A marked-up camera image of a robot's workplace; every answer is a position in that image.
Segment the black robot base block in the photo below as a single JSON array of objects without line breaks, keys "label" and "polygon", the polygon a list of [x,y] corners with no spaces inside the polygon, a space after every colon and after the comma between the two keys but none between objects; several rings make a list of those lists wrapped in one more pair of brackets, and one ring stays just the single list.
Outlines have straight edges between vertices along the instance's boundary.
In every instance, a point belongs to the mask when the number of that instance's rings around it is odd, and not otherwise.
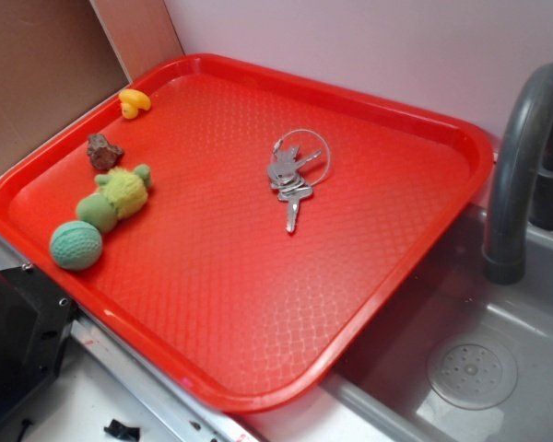
[{"label": "black robot base block", "polygon": [[75,312],[40,269],[0,270],[0,429],[59,376]]}]

